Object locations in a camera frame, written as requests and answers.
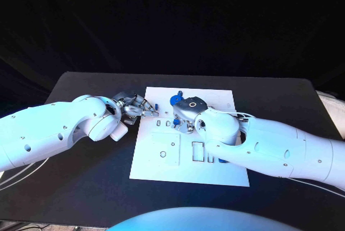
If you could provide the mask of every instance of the small blue part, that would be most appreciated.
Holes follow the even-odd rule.
[[[174,119],[174,120],[173,120],[173,124],[174,124],[174,125],[179,125],[179,119]]]
[[[174,96],[170,98],[170,105],[177,104],[182,100],[183,100],[182,91],[179,91],[179,92],[177,92],[177,95],[174,95]]]
[[[219,163],[228,163],[228,161],[225,161],[225,160],[221,160],[221,159],[218,159],[219,160]]]

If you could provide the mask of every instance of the black tabletop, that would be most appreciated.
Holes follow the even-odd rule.
[[[131,90],[144,95],[147,86],[232,90],[238,112],[340,139],[313,86],[303,79],[68,72],[46,103],[72,101],[83,94],[112,97]],[[0,219],[111,227],[154,210],[212,207],[257,214],[303,230],[343,228],[342,197],[251,170],[249,187],[131,180],[137,132],[138,122],[118,142],[109,137],[98,142],[82,138],[53,156],[30,177],[0,191]]]

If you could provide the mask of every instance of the black curtain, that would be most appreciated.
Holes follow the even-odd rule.
[[[0,1],[1,101],[43,103],[66,71],[296,77],[345,97],[340,0]]]

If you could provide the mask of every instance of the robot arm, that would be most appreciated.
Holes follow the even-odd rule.
[[[88,136],[118,141],[137,116],[157,116],[138,95],[120,93],[112,99],[83,95],[72,102],[27,108],[0,119],[0,171],[27,165],[68,150]]]
[[[237,118],[198,98],[173,104],[172,128],[199,133],[215,157],[275,177],[320,181],[345,189],[345,143],[254,117]],[[238,131],[245,141],[235,146]]]

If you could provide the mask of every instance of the white paper sheet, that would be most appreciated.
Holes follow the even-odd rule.
[[[179,90],[183,98],[198,96],[216,110],[235,111],[231,90],[147,87],[146,99],[153,106],[159,105],[160,115],[140,120],[130,179],[248,187],[247,169],[231,163],[219,163],[218,158],[202,151],[202,144],[193,143],[203,142],[196,131],[186,135],[170,128],[170,97]],[[193,148],[199,161],[193,161]]]

